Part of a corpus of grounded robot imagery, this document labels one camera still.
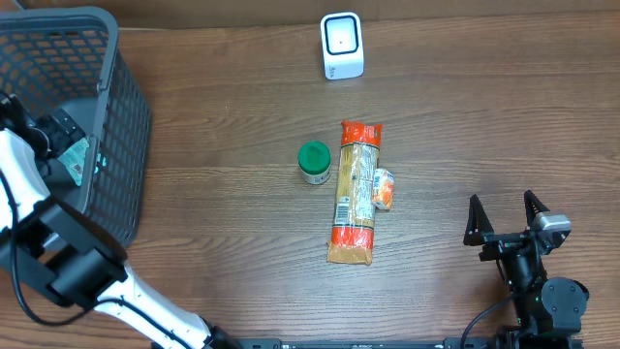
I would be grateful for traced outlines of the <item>teal snack packet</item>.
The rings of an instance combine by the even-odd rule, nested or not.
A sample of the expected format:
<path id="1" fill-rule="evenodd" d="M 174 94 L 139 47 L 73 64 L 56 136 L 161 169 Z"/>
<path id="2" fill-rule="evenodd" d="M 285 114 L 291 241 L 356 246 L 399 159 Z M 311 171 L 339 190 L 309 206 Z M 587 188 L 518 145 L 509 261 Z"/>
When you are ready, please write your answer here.
<path id="1" fill-rule="evenodd" d="M 87 138 L 81 138 L 69 146 L 58 160 L 66 168 L 76 186 L 81 186 L 85 169 L 86 153 L 89 148 Z"/>

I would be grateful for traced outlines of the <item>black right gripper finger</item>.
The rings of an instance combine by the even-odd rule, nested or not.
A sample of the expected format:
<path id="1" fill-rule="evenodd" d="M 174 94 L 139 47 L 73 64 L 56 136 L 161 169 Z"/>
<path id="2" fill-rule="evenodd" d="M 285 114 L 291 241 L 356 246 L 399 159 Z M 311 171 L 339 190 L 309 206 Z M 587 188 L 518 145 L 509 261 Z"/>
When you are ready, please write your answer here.
<path id="1" fill-rule="evenodd" d="M 480 198 L 477 195 L 471 196 L 465 236 L 473 237 L 493 234 L 493 227 L 483 209 Z"/>
<path id="2" fill-rule="evenodd" d="M 549 212 L 549 208 L 545 206 L 531 190 L 524 192 L 524 205 L 527 226 L 529 228 L 533 228 L 535 226 L 535 222 L 541 213 Z"/>

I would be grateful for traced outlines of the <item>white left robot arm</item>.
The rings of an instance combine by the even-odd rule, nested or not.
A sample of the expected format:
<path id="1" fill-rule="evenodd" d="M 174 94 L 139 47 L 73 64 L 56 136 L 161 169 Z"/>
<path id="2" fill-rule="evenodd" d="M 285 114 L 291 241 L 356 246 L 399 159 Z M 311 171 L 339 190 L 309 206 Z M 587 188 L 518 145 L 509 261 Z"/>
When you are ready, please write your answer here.
<path id="1" fill-rule="evenodd" d="M 16 95 L 2 93 L 1 266 L 25 315 L 59 327 L 96 311 L 147 336 L 154 348 L 239 347 L 222 329 L 143 282 L 108 231 L 50 193 L 44 181 L 49 161 L 86 144 L 85 133 L 64 110 L 34 119 Z M 45 320 L 25 301 L 22 285 L 81 311 L 63 322 Z"/>

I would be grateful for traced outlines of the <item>green lid jar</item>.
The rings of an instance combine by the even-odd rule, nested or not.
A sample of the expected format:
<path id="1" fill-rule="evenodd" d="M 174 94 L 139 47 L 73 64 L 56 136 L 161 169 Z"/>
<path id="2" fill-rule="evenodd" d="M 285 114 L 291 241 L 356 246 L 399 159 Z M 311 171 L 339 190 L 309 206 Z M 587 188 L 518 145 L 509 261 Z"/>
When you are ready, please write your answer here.
<path id="1" fill-rule="evenodd" d="M 319 185 L 330 177 L 331 156 L 328 147 L 321 142 L 305 143 L 297 154 L 302 178 L 309 184 Z"/>

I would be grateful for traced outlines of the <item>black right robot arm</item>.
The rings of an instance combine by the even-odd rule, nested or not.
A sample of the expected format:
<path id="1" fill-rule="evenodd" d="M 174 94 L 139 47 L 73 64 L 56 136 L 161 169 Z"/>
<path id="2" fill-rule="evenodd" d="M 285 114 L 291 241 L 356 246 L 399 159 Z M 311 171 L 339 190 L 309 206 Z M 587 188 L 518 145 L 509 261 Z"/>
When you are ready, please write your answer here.
<path id="1" fill-rule="evenodd" d="M 530 190 L 524 193 L 526 228 L 498 235 L 474 195 L 463 238 L 479 246 L 480 260 L 493 261 L 510 294 L 477 315 L 465 328 L 461 348 L 580 348 L 574 338 L 581 331 L 581 317 L 589 300 L 588 289 L 564 277 L 550 278 L 542 257 L 562 245 L 572 230 L 570 219 L 545 206 Z M 490 339 L 470 340 L 472 328 L 485 316 L 511 303 L 517 324 L 503 326 Z"/>

